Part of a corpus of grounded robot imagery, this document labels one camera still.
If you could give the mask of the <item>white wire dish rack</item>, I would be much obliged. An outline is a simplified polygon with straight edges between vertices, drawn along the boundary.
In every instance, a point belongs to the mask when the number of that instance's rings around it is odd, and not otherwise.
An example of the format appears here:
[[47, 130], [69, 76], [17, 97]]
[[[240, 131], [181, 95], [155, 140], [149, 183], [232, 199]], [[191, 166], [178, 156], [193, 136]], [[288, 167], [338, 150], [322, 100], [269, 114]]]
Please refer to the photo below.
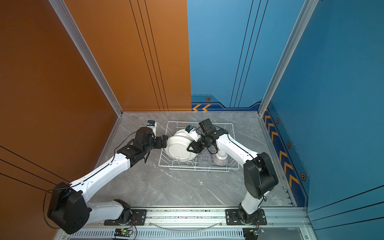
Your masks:
[[[194, 128], [199, 128], [199, 123], [197, 122], [177, 122], [177, 121], [168, 121], [166, 128], [166, 135], [172, 137], [177, 132], [183, 132], [185, 128], [191, 125]], [[208, 154], [207, 149], [204, 149], [200, 154], [197, 154], [194, 159], [189, 161], [180, 161], [171, 158], [165, 150], [161, 151], [159, 166], [168, 168], [170, 170], [183, 170], [183, 171], [194, 171], [194, 172], [225, 172], [228, 173], [231, 170], [238, 170], [240, 165], [232, 157], [228, 156], [228, 163], [225, 166], [218, 166], [213, 161], [210, 167], [201, 167], [200, 166], [200, 156], [201, 154]]]

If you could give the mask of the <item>watermelon pattern white plate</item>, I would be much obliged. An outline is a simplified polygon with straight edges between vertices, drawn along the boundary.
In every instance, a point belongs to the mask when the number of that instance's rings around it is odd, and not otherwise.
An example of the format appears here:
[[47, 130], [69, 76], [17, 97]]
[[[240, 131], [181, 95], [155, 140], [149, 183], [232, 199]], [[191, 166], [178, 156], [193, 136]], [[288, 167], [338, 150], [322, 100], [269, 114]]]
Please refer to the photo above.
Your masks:
[[165, 152], [174, 160], [187, 162], [193, 160], [197, 154], [189, 152], [188, 147], [192, 143], [191, 140], [182, 136], [172, 136], [167, 140]]

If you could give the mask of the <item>green rimmed white plate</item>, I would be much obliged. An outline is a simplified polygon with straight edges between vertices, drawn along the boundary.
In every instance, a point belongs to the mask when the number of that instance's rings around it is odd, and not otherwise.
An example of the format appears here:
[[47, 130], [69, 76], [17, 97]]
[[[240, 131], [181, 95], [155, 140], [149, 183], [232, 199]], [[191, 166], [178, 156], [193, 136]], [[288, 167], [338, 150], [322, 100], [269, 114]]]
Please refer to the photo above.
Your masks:
[[171, 141], [182, 141], [182, 142], [185, 142], [185, 141], [189, 141], [189, 142], [192, 142], [193, 139], [185, 132], [184, 129], [182, 130], [179, 130], [177, 131], [171, 138], [170, 138]]

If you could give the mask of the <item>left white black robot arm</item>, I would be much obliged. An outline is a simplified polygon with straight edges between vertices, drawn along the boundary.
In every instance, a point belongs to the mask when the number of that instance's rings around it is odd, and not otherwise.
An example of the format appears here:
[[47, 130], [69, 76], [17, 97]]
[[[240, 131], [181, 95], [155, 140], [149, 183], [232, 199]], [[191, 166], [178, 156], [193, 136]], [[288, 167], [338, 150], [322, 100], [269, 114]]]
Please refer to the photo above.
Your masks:
[[114, 156], [87, 175], [66, 184], [56, 185], [46, 219], [53, 221], [67, 234], [73, 234], [83, 226], [112, 221], [118, 225], [130, 224], [133, 217], [131, 206], [120, 199], [110, 202], [90, 203], [90, 199], [102, 187], [119, 174], [132, 168], [139, 161], [147, 161], [151, 150], [167, 147], [168, 136], [157, 137], [154, 127], [141, 127], [126, 145], [120, 144]]

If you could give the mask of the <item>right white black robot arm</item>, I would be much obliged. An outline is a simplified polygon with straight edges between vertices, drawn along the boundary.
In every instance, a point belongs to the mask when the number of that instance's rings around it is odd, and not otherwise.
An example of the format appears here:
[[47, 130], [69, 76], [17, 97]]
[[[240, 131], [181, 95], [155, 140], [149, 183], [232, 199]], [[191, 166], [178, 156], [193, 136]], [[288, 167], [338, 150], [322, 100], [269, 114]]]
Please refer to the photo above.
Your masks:
[[267, 195], [279, 183], [271, 157], [243, 146], [227, 130], [213, 125], [210, 119], [201, 121], [198, 128], [187, 126], [185, 133], [193, 139], [187, 151], [198, 154], [213, 147], [243, 167], [247, 193], [238, 208], [240, 222], [243, 225], [266, 225], [261, 204], [267, 201]]

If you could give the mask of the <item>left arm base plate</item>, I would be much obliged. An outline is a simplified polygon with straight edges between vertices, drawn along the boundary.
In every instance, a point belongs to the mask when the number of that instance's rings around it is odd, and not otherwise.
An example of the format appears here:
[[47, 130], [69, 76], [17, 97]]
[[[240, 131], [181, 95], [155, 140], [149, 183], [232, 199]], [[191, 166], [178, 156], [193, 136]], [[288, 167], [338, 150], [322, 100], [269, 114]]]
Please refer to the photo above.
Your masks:
[[143, 226], [146, 221], [147, 210], [123, 210], [116, 220], [105, 220], [105, 226]]

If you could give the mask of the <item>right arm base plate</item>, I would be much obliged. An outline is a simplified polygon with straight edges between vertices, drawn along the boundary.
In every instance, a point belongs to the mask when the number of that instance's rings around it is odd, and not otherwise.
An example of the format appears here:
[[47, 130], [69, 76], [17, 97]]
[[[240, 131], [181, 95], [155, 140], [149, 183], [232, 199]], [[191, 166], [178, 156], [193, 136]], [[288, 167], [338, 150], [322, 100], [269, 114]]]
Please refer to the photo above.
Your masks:
[[248, 215], [244, 210], [240, 209], [227, 209], [226, 223], [228, 226], [235, 225], [258, 225], [266, 226], [267, 217], [263, 209], [257, 209], [253, 214]]

